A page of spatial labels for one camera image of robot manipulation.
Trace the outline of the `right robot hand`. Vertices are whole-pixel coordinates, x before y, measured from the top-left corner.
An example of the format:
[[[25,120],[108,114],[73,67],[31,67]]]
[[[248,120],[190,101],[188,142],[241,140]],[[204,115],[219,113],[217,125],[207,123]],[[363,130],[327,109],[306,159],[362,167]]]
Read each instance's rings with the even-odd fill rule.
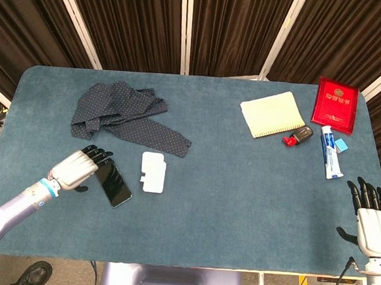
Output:
[[[363,255],[375,259],[381,258],[381,187],[359,177],[358,183],[347,182],[352,197],[357,222],[357,233],[348,234],[343,228],[336,231],[345,241],[359,247]]]

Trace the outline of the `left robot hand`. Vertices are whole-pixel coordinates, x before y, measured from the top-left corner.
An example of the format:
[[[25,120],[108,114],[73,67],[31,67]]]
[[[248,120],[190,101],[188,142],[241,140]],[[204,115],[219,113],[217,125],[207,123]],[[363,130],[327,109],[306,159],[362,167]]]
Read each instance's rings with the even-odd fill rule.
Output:
[[[110,163],[112,156],[112,151],[105,151],[96,145],[88,145],[57,163],[48,172],[47,179],[55,181],[64,191],[74,190],[101,166]]]

